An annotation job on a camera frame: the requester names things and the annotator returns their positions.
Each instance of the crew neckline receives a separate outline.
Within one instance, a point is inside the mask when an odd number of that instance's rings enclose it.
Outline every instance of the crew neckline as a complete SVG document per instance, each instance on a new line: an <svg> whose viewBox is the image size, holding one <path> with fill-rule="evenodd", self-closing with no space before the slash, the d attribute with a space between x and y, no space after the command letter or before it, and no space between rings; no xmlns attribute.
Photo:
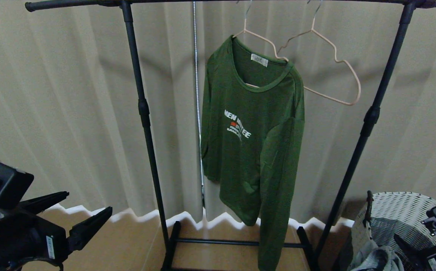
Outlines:
<svg viewBox="0 0 436 271"><path fill-rule="evenodd" d="M246 45L244 45L244 44L243 44L243 43L242 43L238 38L233 38L233 35L230 36L228 39L229 39L229 41L228 41L228 50L229 50L229 52L230 52L228 58L229 58L230 63L231 63L231 67L232 67L232 70L233 70L233 74L235 75L235 78L236 78L236 80L240 83L240 85L242 85L243 88L245 88L245 89L247 89L247 90L249 90L249 91L251 91L251 92L256 92L256 93L264 92L264 91L267 91L267 90L269 90L269 89L275 87L276 85L278 85L278 84L279 84L279 83L280 83L280 82L285 78L285 76L288 75L288 73L290 72L290 69L293 67L293 63L290 62L290 61L286 62L285 60L276 59L276 58L274 58L274 57L273 57L273 58L270 58L269 56L263 55L263 54L261 54L261 53L256 53L256 52L254 52L252 49L250 49L250 48L248 48ZM236 64L235 64L235 57L234 57L234 54L233 54L233 42L236 42L236 44L237 44L238 46L240 46L241 48L243 48L245 51L249 52L249 54L254 53L255 55L258 55L258 56L260 56L260 57L262 57L262 58L267 59L269 62L273 62L273 63L276 63L276 64L280 64L280 65L285 64L286 66L285 66L285 68L283 69L283 72L281 73L280 76L278 76L276 79L274 79L271 83L269 83L269 84L267 84L267 85L260 86L260 87L252 87L252 86L248 86L248 85L243 81L243 79L240 77L240 75L239 75L238 72L237 72Z"/></svg>

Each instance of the clothing rack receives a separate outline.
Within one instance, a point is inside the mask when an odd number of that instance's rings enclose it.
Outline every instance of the clothing rack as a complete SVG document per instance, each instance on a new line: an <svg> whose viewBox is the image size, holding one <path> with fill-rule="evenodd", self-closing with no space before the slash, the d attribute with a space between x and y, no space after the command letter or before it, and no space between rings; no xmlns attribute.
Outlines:
<svg viewBox="0 0 436 271"><path fill-rule="evenodd" d="M85 5L101 5L105 7L120 7L123 10L123 17L126 24L126 31L129 42L129 49L131 51L132 68L134 70L134 76L137 86L138 94L138 109L139 115L141 116L141 122L144 128L144 136L146 138L147 154L149 156L149 163L151 166L151 174L153 178L154 191L156 193L156 200L158 202L158 210L161 220L161 228L163 230L164 244L166 247L166 254L163 261L163 267L161 271L174 271L174 270L188 270L181 268L173 268L173 257L175 255L175 249L178 242L190 242L198 244L222 244L222 245L247 245L247 246L258 246L258 242L247 242L247 241L230 241L230 240L210 240L210 239L194 239L194 238L180 238L179 232L181 229L181 224L176 221L173 230L171 232L171 237L168 235L168 230L166 228L166 218L164 215L163 207L163 197L161 195L161 187L158 177L158 168L156 166L156 156L154 154L154 146L151 135L151 122L149 118L149 105L147 104L146 98L144 97L144 87L143 80L141 77L141 68L139 65L139 58L137 54L137 44L136 37L134 33L134 26L132 24L132 12L131 4L133 3L149 3L149 2L186 2L187 0L48 0L42 2L27 2L25 7L29 12L44 9L62 8L62 7L72 7L72 6L85 6ZM216 0L197 0L199 2L216 1ZM298 244L285 243L284 247L294 247L301 248L304 250L305 256L307 257L308 265L311 271L319 271L318 257L321 254L323 247L325 245L326 239L330 233L331 226L338 216L340 206L345 197L346 191L352 180L355 168L357 168L358 162L362 151L367 143L367 139L370 136L374 125L377 123L380 115L380 104L385 95L388 83L392 77L393 69L398 59L400 49L407 32L407 27L412 20L413 11L416 8L434 8L436 7L436 0L351 0L357 2L383 2L383 3L396 3L402 4L403 12L400 17L400 24L398 26L397 35L395 36L395 41L393 42L392 50L388 58L388 62L385 66L383 76L381 78L378 91L376 93L375 99L370 109L367 111L362 130L360 132L360 138L357 142L355 150L353 152L352 158L346 170L345 176L343 177L342 184L338 190L335 202L331 208L330 214L326 222L324 231L320 237L319 244L315 251L312 249L312 245L309 242L307 234L303 227L298 228L297 235L300 238Z"/></svg>

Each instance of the shirt label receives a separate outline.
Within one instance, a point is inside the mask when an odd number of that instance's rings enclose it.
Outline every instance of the shirt label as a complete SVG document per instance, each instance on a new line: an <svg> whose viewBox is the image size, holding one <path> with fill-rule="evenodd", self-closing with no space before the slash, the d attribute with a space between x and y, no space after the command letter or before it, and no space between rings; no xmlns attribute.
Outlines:
<svg viewBox="0 0 436 271"><path fill-rule="evenodd" d="M268 60L266 58L259 56L259 55L255 55L254 53L252 53L251 60L258 62L265 67L268 67Z"/></svg>
<svg viewBox="0 0 436 271"><path fill-rule="evenodd" d="M54 243L52 242L52 237L46 236L47 241L47 253L49 254L49 258L55 259L56 255L54 255Z"/></svg>
<svg viewBox="0 0 436 271"><path fill-rule="evenodd" d="M236 134L236 136L240 139L240 141L242 140L243 136L246 139L249 139L249 137L251 137L251 133L248 132L245 128L243 128L242 121L240 120L240 118L238 118L237 115L225 109L225 116L232 120L231 124L229 125L229 128L226 129L228 132L232 132L233 134Z"/></svg>
<svg viewBox="0 0 436 271"><path fill-rule="evenodd" d="M432 271L436 271L436 260L435 258L429 259L430 268Z"/></svg>

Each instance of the basket handle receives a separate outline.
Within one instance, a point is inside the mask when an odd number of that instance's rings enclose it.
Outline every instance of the basket handle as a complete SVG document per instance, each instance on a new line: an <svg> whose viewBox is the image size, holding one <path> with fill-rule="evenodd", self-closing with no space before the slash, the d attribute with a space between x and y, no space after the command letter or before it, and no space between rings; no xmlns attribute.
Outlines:
<svg viewBox="0 0 436 271"><path fill-rule="evenodd" d="M371 206L373 202L373 194L370 190L367 191L367 212L365 213L365 218L363 219L363 226L367 226L367 221L371 222Z"/></svg>

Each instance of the white sticker label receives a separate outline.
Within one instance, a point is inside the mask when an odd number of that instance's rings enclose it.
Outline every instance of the white sticker label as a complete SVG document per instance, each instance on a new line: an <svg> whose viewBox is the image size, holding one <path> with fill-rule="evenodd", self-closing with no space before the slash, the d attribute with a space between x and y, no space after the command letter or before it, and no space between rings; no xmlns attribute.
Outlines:
<svg viewBox="0 0 436 271"><path fill-rule="evenodd" d="M255 55L254 53L252 53L251 60L258 62L265 67L268 67L268 60L266 58L262 58L259 55Z"/></svg>
<svg viewBox="0 0 436 271"><path fill-rule="evenodd" d="M432 271L436 271L436 260L435 258L429 259L430 268Z"/></svg>
<svg viewBox="0 0 436 271"><path fill-rule="evenodd" d="M54 243L52 242L52 237L46 236L47 241L47 253L49 254L49 258L55 259L56 255L54 255Z"/></svg>

